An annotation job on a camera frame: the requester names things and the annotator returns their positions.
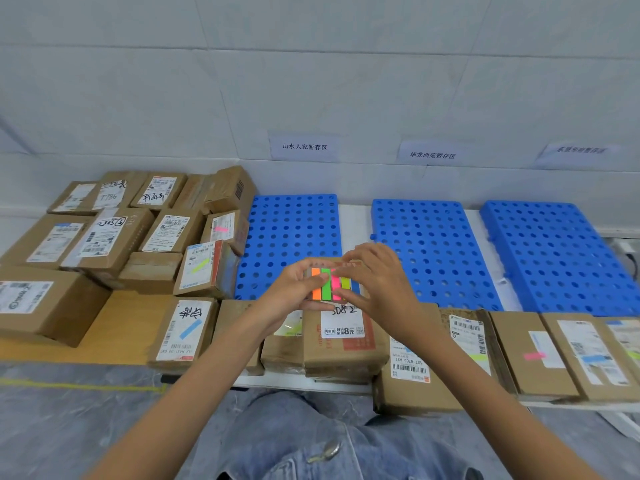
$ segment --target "blue plastic pallet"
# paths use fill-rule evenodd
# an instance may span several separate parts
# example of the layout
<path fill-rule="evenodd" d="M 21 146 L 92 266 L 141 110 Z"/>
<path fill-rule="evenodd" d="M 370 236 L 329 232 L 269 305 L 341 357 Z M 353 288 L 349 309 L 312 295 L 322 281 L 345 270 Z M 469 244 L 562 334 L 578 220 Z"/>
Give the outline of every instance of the blue plastic pallet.
<path fill-rule="evenodd" d="M 640 313 L 640 289 L 574 204 L 489 200 L 480 215 L 524 311 Z"/>
<path fill-rule="evenodd" d="M 235 298 L 260 298 L 284 266 L 308 256 L 342 256 L 338 197 L 255 197 L 244 256 L 238 266 Z"/>
<path fill-rule="evenodd" d="M 459 202 L 374 200 L 371 220 L 371 238 L 395 250 L 418 300 L 502 310 Z"/>

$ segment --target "jeans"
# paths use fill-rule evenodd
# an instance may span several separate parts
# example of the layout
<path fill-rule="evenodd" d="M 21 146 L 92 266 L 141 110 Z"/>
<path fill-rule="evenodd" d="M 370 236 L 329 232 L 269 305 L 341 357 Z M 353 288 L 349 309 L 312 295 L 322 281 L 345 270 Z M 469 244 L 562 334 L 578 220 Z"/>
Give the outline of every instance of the jeans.
<path fill-rule="evenodd" d="M 349 426 L 289 391 L 256 399 L 232 423 L 215 478 L 481 480 L 448 445 L 410 419 Z"/>

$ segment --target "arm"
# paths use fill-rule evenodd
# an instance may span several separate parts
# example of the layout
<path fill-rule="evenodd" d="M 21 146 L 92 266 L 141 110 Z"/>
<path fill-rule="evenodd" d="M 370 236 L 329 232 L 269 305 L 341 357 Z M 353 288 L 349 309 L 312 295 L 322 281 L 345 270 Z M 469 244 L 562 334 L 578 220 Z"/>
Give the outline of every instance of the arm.
<path fill-rule="evenodd" d="M 393 338 L 409 347 L 449 388 L 517 479 L 599 479 L 571 448 L 549 431 L 469 357 L 443 327 L 422 319 L 417 298 L 396 254 L 384 244 L 362 244 L 335 274 L 361 283 L 370 298 L 349 290 L 334 293 L 363 309 Z"/>
<path fill-rule="evenodd" d="M 329 278 L 304 278 L 311 267 L 335 263 L 305 259 L 284 268 L 269 290 L 224 333 L 86 476 L 88 479 L 156 480 L 174 478 L 200 432 L 240 375 L 251 355 L 284 318 L 299 308 L 332 310 L 333 305 L 303 301 Z"/>

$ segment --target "floor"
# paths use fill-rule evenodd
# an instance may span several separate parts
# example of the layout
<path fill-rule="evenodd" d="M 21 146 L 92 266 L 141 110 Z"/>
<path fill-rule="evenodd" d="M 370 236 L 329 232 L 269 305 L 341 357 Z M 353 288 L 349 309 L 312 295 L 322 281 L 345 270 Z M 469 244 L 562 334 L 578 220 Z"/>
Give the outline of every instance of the floor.
<path fill-rule="evenodd" d="M 158 400 L 159 379 L 145 367 L 0 363 L 0 478 L 79 478 Z M 225 428 L 263 391 L 229 391 L 178 478 L 211 478 Z M 327 416 L 351 424 L 374 415 L 370 397 L 309 393 L 309 399 Z M 605 478 L 640 478 L 640 444 L 597 413 L 532 412 Z M 485 478 L 509 478 L 466 414 L 416 421 L 455 446 Z"/>

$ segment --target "hand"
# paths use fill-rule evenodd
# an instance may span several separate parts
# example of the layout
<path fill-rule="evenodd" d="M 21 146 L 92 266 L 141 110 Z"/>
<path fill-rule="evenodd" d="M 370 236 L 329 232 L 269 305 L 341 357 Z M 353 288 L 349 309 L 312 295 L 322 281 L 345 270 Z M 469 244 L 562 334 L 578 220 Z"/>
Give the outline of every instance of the hand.
<path fill-rule="evenodd" d="M 278 279 L 269 289 L 249 308 L 255 312 L 256 319 L 264 326 L 265 336 L 272 334 L 284 322 L 284 319 L 294 310 L 324 310 L 330 312 L 334 305 L 320 301 L 305 300 L 311 291 L 322 288 L 329 280 L 329 275 L 320 273 L 305 277 L 305 271 L 310 267 L 335 267 L 335 261 L 307 258 L 295 262 L 282 270 Z"/>
<path fill-rule="evenodd" d="M 332 274 L 363 285 L 370 298 L 345 289 L 333 293 L 364 310 L 393 338 L 400 340 L 411 333 L 421 315 L 420 303 L 396 253 L 384 244 L 366 243 L 342 257 L 345 262 L 352 259 L 361 260 L 364 266 L 338 267 Z"/>

